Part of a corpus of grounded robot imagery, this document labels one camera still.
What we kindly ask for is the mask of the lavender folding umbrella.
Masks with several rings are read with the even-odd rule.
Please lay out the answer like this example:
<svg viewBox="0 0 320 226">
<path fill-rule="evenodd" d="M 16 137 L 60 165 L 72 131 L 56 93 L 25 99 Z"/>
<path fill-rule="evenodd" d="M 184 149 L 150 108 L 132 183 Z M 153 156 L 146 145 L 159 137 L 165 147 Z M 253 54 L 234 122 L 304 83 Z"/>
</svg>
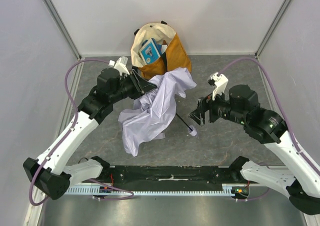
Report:
<svg viewBox="0 0 320 226">
<path fill-rule="evenodd" d="M 123 110 L 118 117 L 124 150 L 134 157 L 141 143 L 166 137 L 164 130 L 176 115 L 175 96 L 186 98 L 185 91 L 197 85 L 186 68 L 156 75 L 149 83 L 156 89 L 135 100 L 133 109 Z"/>
</svg>

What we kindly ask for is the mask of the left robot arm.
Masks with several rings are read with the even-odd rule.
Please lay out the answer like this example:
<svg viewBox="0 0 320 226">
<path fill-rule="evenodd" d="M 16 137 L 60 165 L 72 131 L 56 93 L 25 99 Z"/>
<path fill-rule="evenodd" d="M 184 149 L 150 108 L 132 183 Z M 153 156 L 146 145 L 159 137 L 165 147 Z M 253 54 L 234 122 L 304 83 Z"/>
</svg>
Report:
<svg viewBox="0 0 320 226">
<path fill-rule="evenodd" d="M 31 186 L 57 200 L 69 187 L 99 177 L 110 166 L 102 158 L 95 156 L 72 166 L 67 165 L 68 160 L 82 141 L 112 113 L 115 103 L 126 98 L 138 99 L 156 87 L 135 71 L 124 75 L 113 68 L 104 69 L 59 137 L 36 159 L 27 158 L 23 163 Z"/>
</svg>

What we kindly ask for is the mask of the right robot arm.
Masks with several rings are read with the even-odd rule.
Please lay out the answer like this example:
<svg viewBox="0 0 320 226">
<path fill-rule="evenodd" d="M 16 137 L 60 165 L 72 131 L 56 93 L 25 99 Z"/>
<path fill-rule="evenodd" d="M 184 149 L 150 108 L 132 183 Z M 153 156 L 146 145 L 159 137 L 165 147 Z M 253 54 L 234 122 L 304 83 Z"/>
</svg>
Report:
<svg viewBox="0 0 320 226">
<path fill-rule="evenodd" d="M 223 93 L 211 93 L 198 99 L 196 110 L 189 116 L 202 126 L 206 112 L 211 123 L 221 118 L 242 125 L 251 138 L 271 150 L 290 170 L 290 174 L 281 174 L 239 156 L 230 165 L 235 180 L 256 182 L 273 189 L 307 215 L 320 213 L 320 168 L 307 153 L 295 147 L 285 120 L 261 107 L 255 91 L 247 85 L 236 85 L 229 90 L 228 100 Z"/>
</svg>

